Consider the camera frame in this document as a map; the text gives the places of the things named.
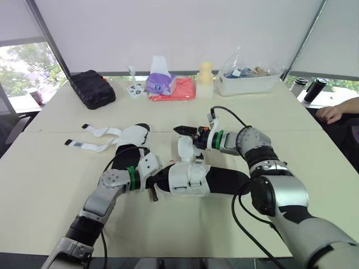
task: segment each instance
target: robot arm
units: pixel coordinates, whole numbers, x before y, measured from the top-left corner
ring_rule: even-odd
[[[128,191],[144,189],[147,178],[156,174],[159,169],[156,156],[148,153],[139,161],[136,170],[105,171],[96,190],[89,196],[67,234],[60,239],[42,265],[42,269],[84,268],[117,197]]]
[[[212,129],[174,130],[191,136],[200,149],[243,156],[250,170],[254,208],[274,224],[301,268],[359,268],[358,243],[329,221],[309,214],[305,186],[278,159],[270,138],[251,126],[239,133],[219,131],[218,118],[209,118]]]

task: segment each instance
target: black cup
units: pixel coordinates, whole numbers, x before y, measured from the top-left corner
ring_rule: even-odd
[[[313,102],[313,100],[318,96],[322,89],[328,84],[328,80],[325,78],[318,77],[313,81],[313,83],[307,89],[307,94],[304,97],[304,101],[308,104]]]

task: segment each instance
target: person's arm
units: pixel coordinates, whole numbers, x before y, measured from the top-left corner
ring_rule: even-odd
[[[322,122],[332,124],[340,120],[344,113],[359,114],[359,97],[349,99],[336,106],[321,108],[315,114]]]

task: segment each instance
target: black bag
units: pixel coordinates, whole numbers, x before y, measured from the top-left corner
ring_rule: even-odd
[[[111,85],[94,70],[71,76],[70,84],[88,109],[96,109],[116,100]]]

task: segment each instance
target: human hand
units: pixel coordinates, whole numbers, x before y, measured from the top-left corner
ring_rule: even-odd
[[[340,120],[343,115],[343,110],[340,106],[327,106],[319,109],[315,114],[322,122],[332,124]]]

